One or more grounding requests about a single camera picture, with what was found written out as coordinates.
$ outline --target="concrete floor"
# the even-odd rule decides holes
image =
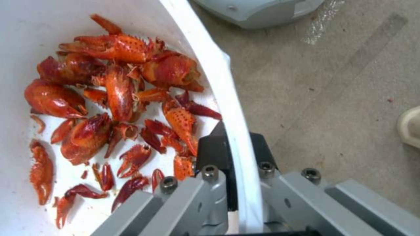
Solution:
[[[420,216],[420,151],[395,126],[420,105],[420,1],[348,0],[315,45],[302,38],[316,12],[247,31],[193,7],[230,55],[248,126],[283,172],[354,178]]]

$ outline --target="screw head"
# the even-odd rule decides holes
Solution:
[[[178,187],[178,181],[173,176],[167,176],[160,181],[160,191],[163,194],[171,194]]]
[[[260,178],[272,178],[274,177],[274,165],[268,161],[262,161],[258,164],[258,173]]]
[[[219,178],[219,169],[215,165],[206,165],[201,169],[204,181],[214,182]]]
[[[314,185],[318,185],[321,182],[321,173],[315,168],[305,168],[301,174]]]

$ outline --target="gray metal bracket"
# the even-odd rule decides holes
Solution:
[[[261,179],[266,204],[296,231],[315,229],[322,235],[380,235],[300,173]]]
[[[325,192],[383,235],[420,235],[420,220],[349,179]]]

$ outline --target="cooked crayfish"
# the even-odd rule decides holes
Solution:
[[[62,118],[82,118],[87,114],[84,99],[76,91],[43,79],[34,79],[26,87],[25,99],[33,113]]]
[[[75,119],[67,119],[61,123],[51,135],[51,144],[62,141],[76,124]]]
[[[59,48],[68,52],[80,52],[95,58],[117,60],[125,63],[144,63],[161,52],[165,43],[149,38],[149,43],[142,39],[122,33],[120,27],[111,21],[93,14],[92,20],[98,23],[109,35],[78,36],[73,43],[62,43]]]
[[[113,126],[112,134],[109,139],[108,149],[105,153],[105,159],[111,156],[115,146],[123,139],[136,140],[138,136],[138,128],[135,125],[128,125],[125,123],[119,123]]]
[[[163,114],[179,138],[187,144],[190,152],[197,156],[198,141],[193,135],[195,117],[182,108],[173,98],[162,104]]]
[[[108,196],[107,193],[96,193],[90,190],[83,184],[74,186],[73,188],[67,190],[62,198],[57,203],[57,218],[55,220],[55,225],[57,228],[61,229],[66,222],[66,217],[70,209],[73,207],[74,200],[76,195],[82,197],[88,197],[93,199],[105,198]]]
[[[194,176],[194,160],[189,156],[176,155],[173,160],[173,175],[178,180]]]
[[[82,120],[63,140],[61,153],[73,165],[87,162],[108,141],[111,124],[107,113]]]
[[[155,85],[186,86],[200,77],[197,63],[181,53],[166,50],[140,65],[142,76]]]
[[[102,171],[99,172],[99,163],[92,165],[93,174],[95,175],[96,181],[101,186],[102,191],[108,191],[114,186],[114,176],[112,174],[111,166],[105,163],[102,166]]]
[[[128,180],[112,203],[111,212],[114,212],[117,206],[123,204],[136,190],[143,190],[148,184],[149,180],[141,175]]]
[[[155,188],[159,185],[165,176],[160,169],[155,169],[152,173],[152,191],[155,192]]]
[[[75,52],[57,52],[58,61],[49,56],[37,65],[41,79],[58,84],[92,85],[91,77],[105,71],[96,58]]]
[[[188,90],[186,90],[181,95],[176,95],[175,98],[179,102],[179,104],[181,104],[181,106],[183,106],[193,115],[208,116],[208,117],[215,118],[216,120],[222,119],[222,115],[220,113],[213,111],[212,109],[208,107],[205,107],[201,104],[197,104],[196,102],[190,100]]]
[[[39,204],[45,205],[50,197],[53,185],[53,164],[44,146],[38,140],[33,139],[29,147],[35,159],[29,180],[38,194]]]
[[[124,159],[124,161],[121,167],[118,169],[117,176],[120,178],[126,178],[134,175],[139,170],[139,168],[144,163],[146,163],[151,153],[152,150],[149,146],[140,144],[134,145],[130,150],[120,156],[120,159]],[[130,170],[122,174],[122,172],[125,171],[130,165]]]

